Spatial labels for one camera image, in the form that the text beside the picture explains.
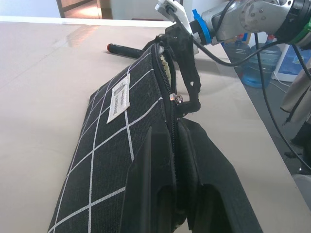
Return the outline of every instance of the metal zipper slider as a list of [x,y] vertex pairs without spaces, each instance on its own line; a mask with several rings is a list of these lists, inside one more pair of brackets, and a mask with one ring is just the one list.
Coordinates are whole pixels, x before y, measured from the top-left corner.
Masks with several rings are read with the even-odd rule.
[[179,94],[172,93],[170,94],[170,100],[175,101],[177,105],[184,101],[183,97]]

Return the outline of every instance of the table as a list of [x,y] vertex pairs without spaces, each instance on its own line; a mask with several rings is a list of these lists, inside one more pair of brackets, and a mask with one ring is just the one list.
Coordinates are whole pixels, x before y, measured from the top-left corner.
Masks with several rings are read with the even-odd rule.
[[[106,45],[142,48],[169,23],[0,21],[0,231],[42,233],[52,218],[89,96],[133,62],[107,53]],[[221,45],[208,48],[228,60]],[[309,232],[311,212],[234,69],[203,53],[196,55],[196,65],[202,107],[187,117],[202,125],[235,167],[263,231]]]

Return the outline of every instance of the black cable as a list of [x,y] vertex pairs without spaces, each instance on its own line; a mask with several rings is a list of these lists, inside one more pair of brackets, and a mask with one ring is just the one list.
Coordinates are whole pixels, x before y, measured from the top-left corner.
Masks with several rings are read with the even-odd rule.
[[[257,33],[255,33],[255,43],[256,43],[256,49],[258,49],[259,48],[259,41],[258,41],[258,34]],[[284,137],[284,135],[282,134],[280,128],[277,125],[276,119],[274,118],[274,116],[272,114],[272,110],[271,110],[271,107],[270,107],[270,104],[269,104],[269,101],[268,101],[268,97],[267,97],[266,88],[265,88],[265,85],[264,85],[264,78],[263,78],[263,71],[262,71],[262,64],[261,64],[260,53],[257,53],[257,59],[258,59],[258,66],[259,66],[259,72],[260,72],[262,93],[263,93],[264,101],[266,102],[266,105],[267,105],[267,108],[268,108],[268,112],[269,112],[270,117],[271,117],[271,119],[273,121],[273,124],[274,124],[278,134],[281,136],[281,138],[283,139],[283,141],[285,142],[287,147],[291,150],[291,152],[295,155],[295,157],[297,159],[299,159],[300,162],[303,165],[305,165],[311,171],[311,167],[296,153],[296,151],[294,151],[294,149],[289,144],[289,142],[286,140],[286,138]]]
[[230,1],[228,2],[228,4],[225,6],[225,8],[223,9],[222,14],[220,15],[219,21],[218,21],[218,23],[217,23],[217,26],[216,26],[216,28],[214,29],[214,30],[215,30],[215,34],[216,34],[216,33],[218,32],[218,30],[220,29],[220,26],[221,26],[221,24],[222,24],[222,22],[223,22],[223,19],[224,19],[224,17],[225,17],[225,14],[227,13],[229,7],[230,7],[235,1],[236,1],[236,0],[230,0]]
[[[185,28],[185,26],[182,24],[182,22],[180,21],[180,19],[176,16],[176,14],[174,13],[173,9],[169,8],[168,9],[168,13],[170,15],[173,16],[174,20],[176,21],[176,23],[181,27],[181,29],[186,32],[189,36],[192,36],[188,30]],[[284,42],[281,41],[275,41],[271,44],[265,45],[263,47],[261,47],[260,49],[256,50],[255,52],[253,52],[252,54],[248,55],[246,58],[244,58],[241,61],[238,62],[234,62],[234,63],[228,63],[228,62],[224,62],[223,60],[219,59],[218,57],[216,57],[214,54],[212,54],[207,48],[205,48],[203,45],[201,45],[198,41],[196,41],[195,39],[193,39],[193,43],[200,49],[202,50],[207,56],[209,56],[212,60],[214,60],[215,62],[226,66],[226,67],[236,67],[241,65],[242,63],[246,62],[248,59],[250,59],[252,56],[258,54],[259,52],[273,46],[273,45],[278,45],[278,44],[283,44]]]
[[292,45],[292,47],[293,47],[293,49],[295,50],[295,53],[296,53],[296,55],[297,55],[297,57],[298,57],[298,60],[300,61],[300,64],[302,65],[302,68],[303,68],[303,70],[305,71],[307,77],[311,80],[311,74],[310,74],[310,72],[308,71],[307,66],[306,66],[304,60],[302,59],[301,54],[300,54],[300,52],[299,52],[297,46],[296,46],[296,45]]

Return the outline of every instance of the plaid fabric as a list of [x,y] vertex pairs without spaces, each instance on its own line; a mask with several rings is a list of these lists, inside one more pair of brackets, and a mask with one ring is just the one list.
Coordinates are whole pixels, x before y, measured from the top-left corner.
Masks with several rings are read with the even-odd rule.
[[[127,72],[130,107],[107,124],[112,88]],[[48,233],[119,231],[128,168],[159,121],[165,110],[148,49],[91,96]]]

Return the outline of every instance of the white label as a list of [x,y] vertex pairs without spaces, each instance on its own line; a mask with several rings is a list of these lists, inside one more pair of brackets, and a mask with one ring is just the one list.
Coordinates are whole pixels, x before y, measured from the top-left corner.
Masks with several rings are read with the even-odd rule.
[[113,89],[107,124],[130,106],[130,77],[128,74]]

